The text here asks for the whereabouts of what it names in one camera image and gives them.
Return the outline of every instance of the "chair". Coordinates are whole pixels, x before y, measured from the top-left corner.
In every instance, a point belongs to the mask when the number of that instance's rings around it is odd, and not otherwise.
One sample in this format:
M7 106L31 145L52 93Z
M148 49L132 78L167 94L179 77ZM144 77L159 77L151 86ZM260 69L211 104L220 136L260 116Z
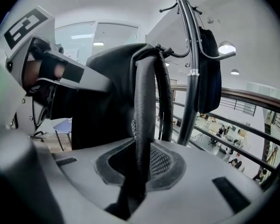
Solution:
M70 140L71 122L69 121L69 119L66 119L66 120L60 122L59 124L55 125L53 127L53 129L55 130L59 145L60 145L62 151L64 151L64 149L62 147L62 144L60 142L59 136L58 136L58 132L65 133L67 135L67 138L69 139L70 144L71 144L71 140Z
M40 140L42 143L44 142L43 138L42 137L38 137L37 135L38 134L45 134L46 132L43 132L43 131L38 131L36 133L34 133L33 135L30 135L29 137L32 138L33 140Z

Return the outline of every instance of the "chair leg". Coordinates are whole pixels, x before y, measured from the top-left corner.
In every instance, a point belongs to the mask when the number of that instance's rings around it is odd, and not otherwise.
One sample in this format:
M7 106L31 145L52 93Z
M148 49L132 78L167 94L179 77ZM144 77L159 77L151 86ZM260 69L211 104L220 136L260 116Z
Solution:
M57 133L57 131L56 131L56 130L55 130L55 133L56 133L56 136L57 136L57 139L58 139L59 145L60 145L60 147L61 147L62 151L64 151L64 149L63 149L63 147L62 147L62 144L61 144L61 142L60 142L60 139L59 139L58 133Z
M71 140L70 140L70 134L67 133L67 138L69 139L70 145L71 145Z

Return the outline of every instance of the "person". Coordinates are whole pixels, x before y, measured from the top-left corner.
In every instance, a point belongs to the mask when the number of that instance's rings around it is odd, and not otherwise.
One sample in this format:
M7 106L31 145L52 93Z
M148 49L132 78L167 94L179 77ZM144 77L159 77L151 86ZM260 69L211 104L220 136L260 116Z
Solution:
M218 134L220 135L220 137L222 136L224 130L225 130L225 127L224 127L224 125L222 125L222 127L218 131Z
M233 167L238 163L238 159L233 159L229 162L230 165L232 165Z
M33 86L39 78L41 69L41 60L28 60L25 67L24 74L24 89L27 90ZM53 76L56 79L62 78L65 67L63 64L58 63L53 69Z
M242 161L238 162L234 167L236 169L239 169L241 167L241 165L242 165Z
M229 129L229 127L228 128L224 128L224 135L223 136L226 136L226 134L228 133L228 129Z
M262 182L264 176L266 175L267 170L263 169L261 172L259 172L255 177L252 178L252 180L256 181L256 182Z
M226 148L226 154L223 158L223 161L228 162L232 154L233 154L233 150L231 150L230 148Z
M214 138L211 138L210 141L209 141L209 143L208 143L208 145L211 144L211 146L214 147L214 146L217 145L217 143L218 143L217 140L215 140Z
M211 124L211 117L208 117L206 122L205 122L205 129L206 130L209 130L210 124Z

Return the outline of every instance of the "black strap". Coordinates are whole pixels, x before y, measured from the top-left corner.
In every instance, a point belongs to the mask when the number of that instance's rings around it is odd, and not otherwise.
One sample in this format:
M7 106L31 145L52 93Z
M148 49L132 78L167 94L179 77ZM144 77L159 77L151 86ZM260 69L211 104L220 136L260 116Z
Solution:
M149 176L150 143L155 130L155 79L156 55L148 55L136 62L135 123L136 123L136 166L139 192L144 195Z
M168 74L168 69L166 67L166 63L162 53L160 52L160 56L155 65L155 73L159 76L158 87L161 95L160 102L160 112L162 113L162 125L160 119L160 131L162 132L162 136L159 135L159 139L164 141L171 141L172 130L173 130L173 102L172 102L172 91L170 86L170 78Z

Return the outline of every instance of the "blue chair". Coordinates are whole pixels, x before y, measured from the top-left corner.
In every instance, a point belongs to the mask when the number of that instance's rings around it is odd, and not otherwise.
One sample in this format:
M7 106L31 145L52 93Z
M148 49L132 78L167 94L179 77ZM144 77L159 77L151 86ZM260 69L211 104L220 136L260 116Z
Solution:
M71 140L70 140L70 133L71 133L71 122L69 121L69 119L66 119L62 122L60 122L59 124L55 125L53 127L53 129L55 130L59 145L62 149L62 151L64 151L62 144L60 142L59 136L58 136L58 132L60 133L65 133L69 139L70 145L71 145Z

